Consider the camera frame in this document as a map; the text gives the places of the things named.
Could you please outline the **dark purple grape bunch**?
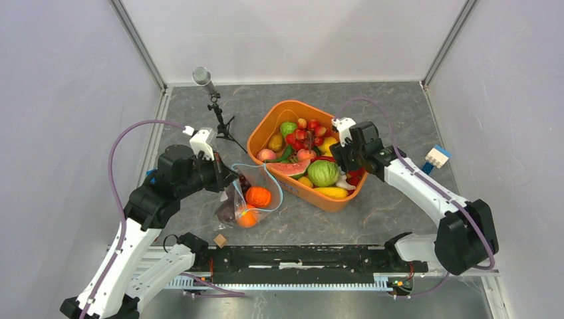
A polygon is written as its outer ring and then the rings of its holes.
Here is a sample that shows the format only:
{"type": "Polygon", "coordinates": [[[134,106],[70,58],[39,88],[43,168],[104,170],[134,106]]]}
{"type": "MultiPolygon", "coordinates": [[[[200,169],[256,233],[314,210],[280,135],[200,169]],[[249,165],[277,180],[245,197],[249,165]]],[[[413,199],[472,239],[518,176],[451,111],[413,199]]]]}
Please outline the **dark purple grape bunch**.
{"type": "Polygon", "coordinates": [[[243,195],[245,195],[248,192],[248,190],[252,187],[251,183],[247,180],[247,178],[243,174],[239,175],[239,184],[243,195]]]}

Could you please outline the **dark purple mangosteen toy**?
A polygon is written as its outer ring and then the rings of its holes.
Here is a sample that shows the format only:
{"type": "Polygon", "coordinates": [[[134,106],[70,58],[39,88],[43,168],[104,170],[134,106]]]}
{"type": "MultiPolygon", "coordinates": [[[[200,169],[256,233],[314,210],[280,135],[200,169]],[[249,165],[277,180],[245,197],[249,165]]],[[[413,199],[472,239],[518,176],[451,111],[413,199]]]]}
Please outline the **dark purple mangosteen toy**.
{"type": "Polygon", "coordinates": [[[235,205],[233,202],[224,201],[215,210],[215,216],[221,223],[232,223],[235,221],[235,205]]]}

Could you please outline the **clear zip top bag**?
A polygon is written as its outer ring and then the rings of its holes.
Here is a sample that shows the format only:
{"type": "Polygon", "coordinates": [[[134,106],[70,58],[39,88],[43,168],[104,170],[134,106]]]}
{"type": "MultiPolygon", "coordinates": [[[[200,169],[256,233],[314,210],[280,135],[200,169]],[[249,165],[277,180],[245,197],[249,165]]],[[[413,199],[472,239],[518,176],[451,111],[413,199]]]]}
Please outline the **clear zip top bag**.
{"type": "Polygon", "coordinates": [[[281,186],[265,165],[236,163],[231,168],[237,179],[221,193],[214,215],[220,223],[252,228],[281,206],[281,186]]]}

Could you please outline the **white mushroom toy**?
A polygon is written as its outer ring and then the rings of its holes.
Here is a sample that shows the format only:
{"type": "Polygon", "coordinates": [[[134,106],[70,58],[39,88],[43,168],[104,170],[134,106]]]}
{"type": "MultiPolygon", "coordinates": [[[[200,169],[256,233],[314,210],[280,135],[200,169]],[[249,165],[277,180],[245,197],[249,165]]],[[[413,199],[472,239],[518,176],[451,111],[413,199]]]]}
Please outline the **white mushroom toy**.
{"type": "Polygon", "coordinates": [[[335,182],[335,186],[347,191],[354,191],[356,189],[355,185],[351,185],[347,182],[347,175],[341,175],[335,182]]]}

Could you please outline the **small orange pumpkin toy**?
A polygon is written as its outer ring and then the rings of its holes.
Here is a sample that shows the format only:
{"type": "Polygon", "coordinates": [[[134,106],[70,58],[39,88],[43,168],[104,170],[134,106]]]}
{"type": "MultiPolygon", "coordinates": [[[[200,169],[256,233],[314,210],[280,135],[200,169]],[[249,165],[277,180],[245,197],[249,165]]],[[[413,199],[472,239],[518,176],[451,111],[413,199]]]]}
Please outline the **small orange pumpkin toy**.
{"type": "Polygon", "coordinates": [[[264,187],[252,186],[245,194],[245,201],[254,207],[265,208],[270,205],[272,194],[264,187]]]}

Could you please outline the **yellow lemon toy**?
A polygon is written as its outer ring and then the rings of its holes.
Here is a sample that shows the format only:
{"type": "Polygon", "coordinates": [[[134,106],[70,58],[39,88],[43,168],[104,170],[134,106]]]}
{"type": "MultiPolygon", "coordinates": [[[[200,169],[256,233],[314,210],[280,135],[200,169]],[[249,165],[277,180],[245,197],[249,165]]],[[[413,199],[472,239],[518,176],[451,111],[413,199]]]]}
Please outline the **yellow lemon toy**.
{"type": "Polygon", "coordinates": [[[332,137],[332,136],[329,136],[329,137],[326,137],[326,138],[323,140],[323,143],[318,146],[318,149],[320,150],[322,156],[329,156],[329,157],[332,157],[333,155],[331,154],[330,147],[331,147],[332,145],[338,144],[338,143],[339,143],[338,140],[336,140],[336,139],[335,139],[334,137],[332,137]]]}

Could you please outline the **orange fruit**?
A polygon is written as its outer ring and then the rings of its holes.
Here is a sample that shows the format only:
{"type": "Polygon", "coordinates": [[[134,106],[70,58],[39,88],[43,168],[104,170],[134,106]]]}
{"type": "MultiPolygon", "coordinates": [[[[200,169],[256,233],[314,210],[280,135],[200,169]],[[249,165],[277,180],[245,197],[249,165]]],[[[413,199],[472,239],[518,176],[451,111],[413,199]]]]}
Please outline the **orange fruit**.
{"type": "Polygon", "coordinates": [[[259,212],[253,206],[248,206],[246,209],[239,209],[235,213],[235,220],[242,228],[254,227],[259,222],[259,212]]]}

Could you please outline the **green custard apple toy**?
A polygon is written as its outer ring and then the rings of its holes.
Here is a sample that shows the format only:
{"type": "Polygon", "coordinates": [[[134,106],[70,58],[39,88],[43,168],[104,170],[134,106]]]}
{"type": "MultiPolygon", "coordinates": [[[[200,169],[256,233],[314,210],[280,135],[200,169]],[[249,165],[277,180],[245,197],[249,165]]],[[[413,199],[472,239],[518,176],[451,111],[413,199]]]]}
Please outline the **green custard apple toy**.
{"type": "Polygon", "coordinates": [[[279,131],[280,131],[280,134],[284,138],[286,138],[286,136],[293,133],[297,128],[298,128],[298,125],[297,125],[296,122],[285,121],[280,125],[279,131]]]}

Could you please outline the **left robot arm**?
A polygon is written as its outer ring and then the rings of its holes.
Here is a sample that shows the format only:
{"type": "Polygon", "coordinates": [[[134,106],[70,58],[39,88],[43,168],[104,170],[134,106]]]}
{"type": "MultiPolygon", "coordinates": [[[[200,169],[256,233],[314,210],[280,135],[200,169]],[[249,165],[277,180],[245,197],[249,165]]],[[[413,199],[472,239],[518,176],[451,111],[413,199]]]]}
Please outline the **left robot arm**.
{"type": "Polygon", "coordinates": [[[125,222],[100,268],[78,296],[63,301],[67,318],[139,318],[143,309],[182,271],[202,270],[209,262],[208,244],[192,233],[143,274],[134,271],[181,201],[199,191],[222,192],[238,178],[217,152],[208,159],[184,145],[166,148],[124,207],[125,222]]]}

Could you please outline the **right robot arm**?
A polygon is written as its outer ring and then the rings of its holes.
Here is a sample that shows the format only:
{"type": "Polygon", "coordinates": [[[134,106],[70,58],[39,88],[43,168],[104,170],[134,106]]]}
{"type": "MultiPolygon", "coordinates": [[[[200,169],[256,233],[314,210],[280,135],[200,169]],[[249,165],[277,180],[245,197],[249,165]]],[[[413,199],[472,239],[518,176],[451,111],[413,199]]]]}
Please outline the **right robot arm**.
{"type": "Polygon", "coordinates": [[[399,148],[384,146],[372,122],[335,118],[331,123],[339,142],[330,151],[342,171],[363,169],[375,175],[407,196],[437,226],[434,235],[407,233],[393,239],[392,248],[384,253],[390,270],[401,271],[410,261],[439,263],[452,275],[494,268],[499,245],[492,210],[485,201],[455,194],[399,148]]]}

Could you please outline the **red chili pepper toy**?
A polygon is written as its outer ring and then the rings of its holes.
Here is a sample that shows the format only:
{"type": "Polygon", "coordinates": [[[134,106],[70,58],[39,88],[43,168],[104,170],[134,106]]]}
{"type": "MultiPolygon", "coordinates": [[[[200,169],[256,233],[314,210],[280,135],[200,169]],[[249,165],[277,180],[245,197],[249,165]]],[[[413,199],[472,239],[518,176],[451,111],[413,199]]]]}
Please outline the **red chili pepper toy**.
{"type": "Polygon", "coordinates": [[[341,173],[340,167],[332,158],[315,158],[307,168],[307,177],[316,187],[340,187],[354,190],[358,182],[348,182],[347,177],[341,173]]]}

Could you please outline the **pink peach toy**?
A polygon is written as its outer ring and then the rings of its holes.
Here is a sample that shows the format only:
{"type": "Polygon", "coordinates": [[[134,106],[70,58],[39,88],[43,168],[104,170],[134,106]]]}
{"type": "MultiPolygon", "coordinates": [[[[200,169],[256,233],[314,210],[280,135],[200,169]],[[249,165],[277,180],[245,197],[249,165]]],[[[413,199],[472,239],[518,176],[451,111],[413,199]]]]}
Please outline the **pink peach toy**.
{"type": "Polygon", "coordinates": [[[263,163],[274,162],[277,159],[277,154],[268,149],[262,149],[256,154],[256,158],[263,163]]]}

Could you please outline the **green cabbage toy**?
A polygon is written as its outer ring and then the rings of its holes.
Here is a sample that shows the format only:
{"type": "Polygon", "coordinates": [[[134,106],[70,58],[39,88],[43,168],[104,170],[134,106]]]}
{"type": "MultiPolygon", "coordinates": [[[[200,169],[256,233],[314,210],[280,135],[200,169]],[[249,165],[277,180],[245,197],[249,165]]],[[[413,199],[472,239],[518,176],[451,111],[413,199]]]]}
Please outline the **green cabbage toy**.
{"type": "Polygon", "coordinates": [[[317,160],[307,169],[307,176],[317,187],[329,187],[340,177],[340,170],[335,162],[317,160]]]}

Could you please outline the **yellow mango toy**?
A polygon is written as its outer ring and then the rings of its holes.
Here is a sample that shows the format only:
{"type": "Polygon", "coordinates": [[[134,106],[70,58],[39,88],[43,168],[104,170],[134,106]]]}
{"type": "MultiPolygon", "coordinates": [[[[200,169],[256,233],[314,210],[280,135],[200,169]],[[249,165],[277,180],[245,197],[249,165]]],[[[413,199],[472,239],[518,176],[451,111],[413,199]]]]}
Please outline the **yellow mango toy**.
{"type": "Polygon", "coordinates": [[[349,196],[349,191],[340,187],[316,187],[314,191],[332,199],[345,199],[349,196]]]}

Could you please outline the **lychee cluster toy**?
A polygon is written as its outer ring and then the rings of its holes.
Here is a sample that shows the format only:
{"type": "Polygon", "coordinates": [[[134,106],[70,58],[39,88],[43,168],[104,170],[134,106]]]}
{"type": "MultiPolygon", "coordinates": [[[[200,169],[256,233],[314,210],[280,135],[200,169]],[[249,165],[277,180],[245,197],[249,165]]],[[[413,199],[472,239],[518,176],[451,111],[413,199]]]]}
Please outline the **lychee cluster toy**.
{"type": "Polygon", "coordinates": [[[295,151],[313,150],[316,154],[321,154],[318,146],[326,137],[331,136],[330,130],[316,119],[298,118],[295,122],[298,128],[284,138],[286,144],[292,146],[295,151]]]}

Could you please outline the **brown kiwi toy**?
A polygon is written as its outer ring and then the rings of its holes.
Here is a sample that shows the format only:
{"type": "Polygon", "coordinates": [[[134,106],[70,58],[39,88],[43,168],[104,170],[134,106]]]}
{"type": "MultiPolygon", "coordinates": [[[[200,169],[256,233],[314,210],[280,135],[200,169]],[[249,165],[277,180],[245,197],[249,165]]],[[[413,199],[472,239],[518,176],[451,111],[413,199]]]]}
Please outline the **brown kiwi toy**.
{"type": "Polygon", "coordinates": [[[267,143],[267,148],[273,152],[280,152],[285,145],[285,139],[281,134],[271,136],[267,143]]]}

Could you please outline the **green chili pepper toy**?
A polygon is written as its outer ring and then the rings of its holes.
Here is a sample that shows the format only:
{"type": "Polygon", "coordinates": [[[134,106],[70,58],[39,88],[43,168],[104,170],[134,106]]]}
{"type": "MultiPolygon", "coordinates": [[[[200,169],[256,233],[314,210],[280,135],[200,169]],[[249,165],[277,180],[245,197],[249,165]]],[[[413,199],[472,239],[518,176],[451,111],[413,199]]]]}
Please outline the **green chili pepper toy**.
{"type": "Polygon", "coordinates": [[[293,147],[292,147],[292,146],[287,146],[287,147],[284,149],[283,153],[282,153],[278,158],[275,158],[275,159],[266,159],[266,160],[265,160],[265,163],[280,163],[280,162],[282,162],[282,161],[288,160],[288,159],[292,156],[293,152],[294,152],[293,147]]]}

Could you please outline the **small wooden cube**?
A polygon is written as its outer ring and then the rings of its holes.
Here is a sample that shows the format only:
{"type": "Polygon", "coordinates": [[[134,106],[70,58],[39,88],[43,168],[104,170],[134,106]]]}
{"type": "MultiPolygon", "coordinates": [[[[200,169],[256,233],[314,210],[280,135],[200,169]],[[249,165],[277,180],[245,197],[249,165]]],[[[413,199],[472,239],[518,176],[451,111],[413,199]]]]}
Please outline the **small wooden cube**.
{"type": "Polygon", "coordinates": [[[218,234],[213,239],[213,241],[214,241],[215,245],[217,246],[217,248],[219,248],[219,249],[225,247],[228,243],[228,240],[222,234],[218,234]]]}

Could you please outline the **watermelon slice toy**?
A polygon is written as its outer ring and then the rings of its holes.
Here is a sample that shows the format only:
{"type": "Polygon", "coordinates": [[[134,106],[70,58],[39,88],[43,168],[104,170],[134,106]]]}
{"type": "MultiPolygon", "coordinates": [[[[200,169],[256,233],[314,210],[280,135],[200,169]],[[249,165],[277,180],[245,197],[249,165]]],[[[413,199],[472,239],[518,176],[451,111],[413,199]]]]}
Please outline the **watermelon slice toy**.
{"type": "Polygon", "coordinates": [[[303,161],[298,161],[296,163],[267,163],[266,168],[271,171],[276,171],[277,173],[293,178],[299,179],[303,177],[308,167],[311,164],[311,160],[306,159],[303,161]]]}

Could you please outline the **orange plastic bin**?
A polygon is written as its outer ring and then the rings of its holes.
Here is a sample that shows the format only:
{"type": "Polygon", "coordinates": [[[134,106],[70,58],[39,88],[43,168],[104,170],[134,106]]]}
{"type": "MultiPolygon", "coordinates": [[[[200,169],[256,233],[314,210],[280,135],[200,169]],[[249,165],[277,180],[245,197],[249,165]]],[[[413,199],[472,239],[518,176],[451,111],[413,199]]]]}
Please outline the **orange plastic bin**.
{"type": "MultiPolygon", "coordinates": [[[[322,125],[330,126],[333,115],[299,100],[284,100],[277,103],[260,121],[247,141],[247,152],[251,160],[257,165],[261,165],[263,162],[256,158],[258,151],[267,145],[268,140],[273,134],[279,132],[279,127],[283,122],[299,118],[306,120],[316,119],[322,125]]],[[[367,173],[359,175],[356,189],[349,196],[343,199],[334,199],[314,189],[305,187],[296,179],[282,175],[278,171],[272,171],[271,174],[279,182],[286,194],[291,193],[300,197],[326,212],[338,212],[344,209],[360,193],[368,177],[367,173]]]]}

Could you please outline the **white blue block stack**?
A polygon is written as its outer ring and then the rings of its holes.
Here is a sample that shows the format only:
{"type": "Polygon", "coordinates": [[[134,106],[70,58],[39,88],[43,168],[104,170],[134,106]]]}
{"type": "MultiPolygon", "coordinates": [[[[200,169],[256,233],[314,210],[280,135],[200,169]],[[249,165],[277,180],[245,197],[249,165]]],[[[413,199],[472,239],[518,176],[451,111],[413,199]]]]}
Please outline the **white blue block stack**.
{"type": "Polygon", "coordinates": [[[440,169],[452,157],[451,153],[439,145],[435,145],[425,156],[421,170],[429,175],[434,168],[440,169]]]}

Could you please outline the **black tripod microphone stand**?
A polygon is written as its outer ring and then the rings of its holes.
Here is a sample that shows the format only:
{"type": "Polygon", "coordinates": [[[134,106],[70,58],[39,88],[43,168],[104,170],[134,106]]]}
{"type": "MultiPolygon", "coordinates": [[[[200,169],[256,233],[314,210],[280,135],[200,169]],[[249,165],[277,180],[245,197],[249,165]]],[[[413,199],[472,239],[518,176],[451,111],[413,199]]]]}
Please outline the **black tripod microphone stand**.
{"type": "Polygon", "coordinates": [[[214,112],[218,121],[217,138],[234,142],[245,153],[247,153],[245,148],[232,136],[229,131],[230,124],[235,119],[235,117],[232,116],[227,122],[225,122],[225,120],[223,119],[223,110],[220,108],[218,103],[219,99],[221,98],[221,94],[218,92],[215,84],[212,82],[211,72],[206,67],[198,66],[192,73],[192,80],[197,86],[203,88],[208,94],[208,98],[210,100],[210,103],[207,105],[208,110],[214,112]]]}

